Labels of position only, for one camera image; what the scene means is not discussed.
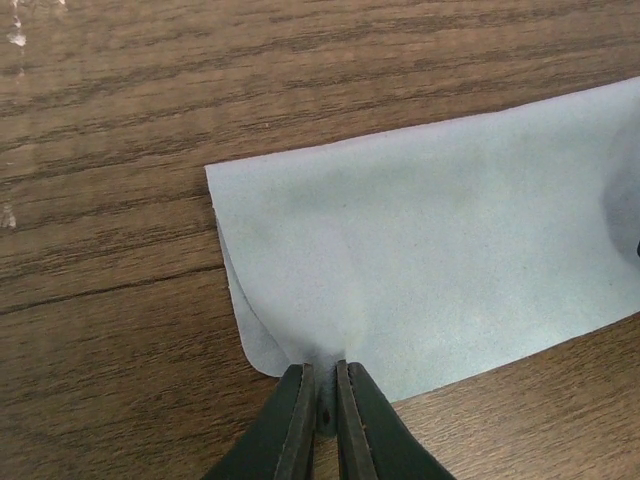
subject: table top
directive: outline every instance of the table top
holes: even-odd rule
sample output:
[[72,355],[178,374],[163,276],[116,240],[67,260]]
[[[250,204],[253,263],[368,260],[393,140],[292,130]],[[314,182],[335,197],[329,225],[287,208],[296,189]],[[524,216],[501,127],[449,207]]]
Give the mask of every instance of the table top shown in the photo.
[[[628,0],[19,0],[0,19],[6,479],[198,478],[255,418],[276,380],[242,353],[204,165],[640,75]],[[636,316],[397,408],[460,479],[638,478],[639,345]]]

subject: cloth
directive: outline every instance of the cloth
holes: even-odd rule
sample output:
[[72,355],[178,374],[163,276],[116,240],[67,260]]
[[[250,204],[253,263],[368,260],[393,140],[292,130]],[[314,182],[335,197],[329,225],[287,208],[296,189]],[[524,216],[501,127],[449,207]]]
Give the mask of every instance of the cloth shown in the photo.
[[267,375],[346,358],[395,401],[640,310],[640,77],[206,174]]

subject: wood grain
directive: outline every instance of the wood grain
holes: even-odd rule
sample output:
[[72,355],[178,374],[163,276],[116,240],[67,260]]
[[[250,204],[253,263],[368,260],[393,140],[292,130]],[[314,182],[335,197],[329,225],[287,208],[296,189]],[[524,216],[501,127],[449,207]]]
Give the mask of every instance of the wood grain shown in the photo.
[[[7,479],[197,478],[255,417],[274,380],[241,350],[207,163],[640,75],[635,0],[24,0],[17,13],[26,45],[0,41]],[[7,34],[13,15],[3,2]],[[608,338],[633,334],[624,328]],[[399,408],[466,478],[484,478],[488,464],[473,459],[486,456],[494,478],[517,478],[510,469],[527,461],[552,469],[545,456],[567,429],[613,439],[631,438],[619,425],[638,426],[637,365],[594,342],[582,348],[605,349],[595,353],[602,368],[621,365],[617,385],[629,393],[594,397],[592,416],[525,395],[482,410],[469,431],[479,436],[430,429],[430,419],[446,425],[448,412],[480,408],[477,399],[498,401],[475,380]],[[511,451],[496,450],[500,412],[522,402],[537,420],[511,432]],[[519,457],[526,441],[545,453]],[[637,457],[599,445],[565,451],[635,478],[625,467]],[[573,462],[558,478],[588,478]]]

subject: napkin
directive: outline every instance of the napkin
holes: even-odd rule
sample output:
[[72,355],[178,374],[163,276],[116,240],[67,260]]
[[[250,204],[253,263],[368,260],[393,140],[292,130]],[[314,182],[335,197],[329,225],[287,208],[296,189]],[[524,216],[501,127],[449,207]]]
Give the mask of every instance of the napkin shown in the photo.
[[340,358],[395,401],[640,310],[640,77],[206,174],[249,362],[328,408]]

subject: folded cloth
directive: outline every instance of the folded cloth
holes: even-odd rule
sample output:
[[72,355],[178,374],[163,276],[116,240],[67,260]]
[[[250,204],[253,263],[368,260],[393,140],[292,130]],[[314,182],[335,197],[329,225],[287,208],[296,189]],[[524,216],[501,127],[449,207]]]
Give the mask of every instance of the folded cloth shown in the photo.
[[267,375],[346,358],[395,401],[640,310],[640,77],[206,173]]

